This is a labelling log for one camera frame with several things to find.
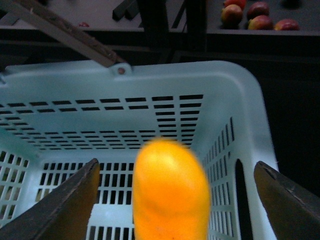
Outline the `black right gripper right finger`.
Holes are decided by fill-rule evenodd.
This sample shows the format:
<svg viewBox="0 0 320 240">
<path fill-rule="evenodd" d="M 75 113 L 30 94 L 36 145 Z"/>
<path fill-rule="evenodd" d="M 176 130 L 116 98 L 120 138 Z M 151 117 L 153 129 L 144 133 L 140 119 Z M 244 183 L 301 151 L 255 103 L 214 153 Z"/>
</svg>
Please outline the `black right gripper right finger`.
<svg viewBox="0 0 320 240">
<path fill-rule="evenodd" d="M 259 198 L 278 240 L 320 238 L 320 198 L 263 161 L 254 167 Z"/>
</svg>

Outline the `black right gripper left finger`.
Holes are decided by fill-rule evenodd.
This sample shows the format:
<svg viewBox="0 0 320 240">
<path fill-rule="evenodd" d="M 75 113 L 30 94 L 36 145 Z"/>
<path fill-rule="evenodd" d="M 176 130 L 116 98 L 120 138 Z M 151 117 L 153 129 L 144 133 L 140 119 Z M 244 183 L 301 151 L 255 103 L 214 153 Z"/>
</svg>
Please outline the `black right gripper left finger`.
<svg viewBox="0 0 320 240">
<path fill-rule="evenodd" d="M 84 240 L 100 182 L 92 159 L 0 230 L 2 240 Z"/>
</svg>

